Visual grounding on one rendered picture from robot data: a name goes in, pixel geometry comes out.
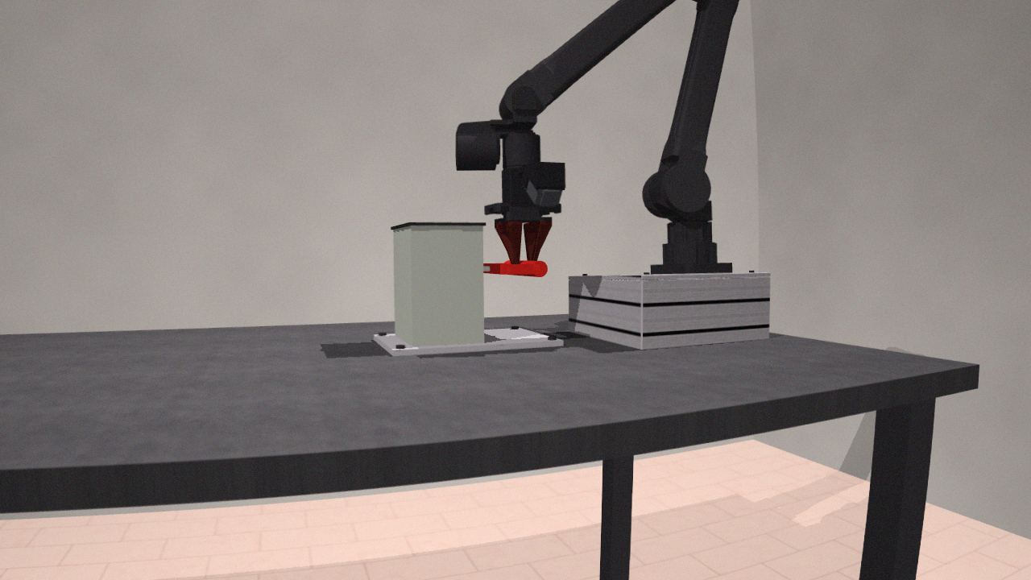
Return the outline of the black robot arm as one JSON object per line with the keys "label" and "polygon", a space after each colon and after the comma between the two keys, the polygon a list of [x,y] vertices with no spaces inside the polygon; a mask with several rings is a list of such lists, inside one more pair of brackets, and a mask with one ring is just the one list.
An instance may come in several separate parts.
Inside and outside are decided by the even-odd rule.
{"label": "black robot arm", "polygon": [[[732,262],[717,262],[717,243],[712,242],[706,142],[739,0],[693,1],[697,14],[673,125],[658,172],[642,187],[648,213],[670,220],[663,264],[651,265],[651,274],[732,274]],[[499,104],[501,120],[459,124],[456,169],[495,170],[503,137],[503,167],[508,168],[502,170],[503,203],[559,205],[565,190],[565,163],[540,161],[540,136],[532,130],[537,115],[673,2],[618,0],[588,23],[507,87]]]}

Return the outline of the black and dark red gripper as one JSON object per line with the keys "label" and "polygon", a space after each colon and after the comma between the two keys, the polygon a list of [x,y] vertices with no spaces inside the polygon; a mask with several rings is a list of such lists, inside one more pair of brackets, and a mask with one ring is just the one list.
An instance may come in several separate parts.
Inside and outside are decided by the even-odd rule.
{"label": "black and dark red gripper", "polygon": [[537,261],[552,227],[552,218],[544,214],[562,213],[562,203],[556,208],[541,208],[534,203],[492,203],[485,205],[485,214],[503,214],[495,219],[495,229],[511,264],[520,264],[520,236],[524,224],[527,261]]}

